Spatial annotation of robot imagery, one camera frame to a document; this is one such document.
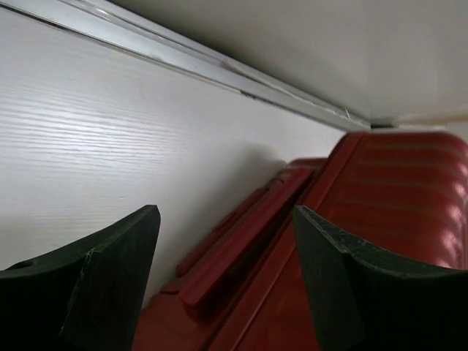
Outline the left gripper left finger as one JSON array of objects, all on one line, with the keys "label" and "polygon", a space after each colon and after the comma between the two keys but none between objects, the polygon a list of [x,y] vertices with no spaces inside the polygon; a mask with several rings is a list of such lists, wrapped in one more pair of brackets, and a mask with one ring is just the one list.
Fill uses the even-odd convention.
[{"label": "left gripper left finger", "polygon": [[159,227],[145,205],[1,271],[1,349],[132,349]]}]

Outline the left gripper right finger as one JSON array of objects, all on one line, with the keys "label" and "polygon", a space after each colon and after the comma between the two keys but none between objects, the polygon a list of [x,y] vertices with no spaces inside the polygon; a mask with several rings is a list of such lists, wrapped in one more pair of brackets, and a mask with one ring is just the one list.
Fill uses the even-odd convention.
[{"label": "left gripper right finger", "polygon": [[305,206],[296,249],[321,350],[465,350],[467,272],[411,260]]}]

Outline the red hard-shell suitcase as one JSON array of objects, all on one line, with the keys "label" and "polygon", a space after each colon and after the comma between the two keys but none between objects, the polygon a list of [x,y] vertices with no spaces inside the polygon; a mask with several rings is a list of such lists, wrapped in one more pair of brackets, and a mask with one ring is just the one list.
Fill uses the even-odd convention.
[{"label": "red hard-shell suitcase", "polygon": [[465,350],[467,144],[353,132],[297,159],[178,264],[134,350]]}]

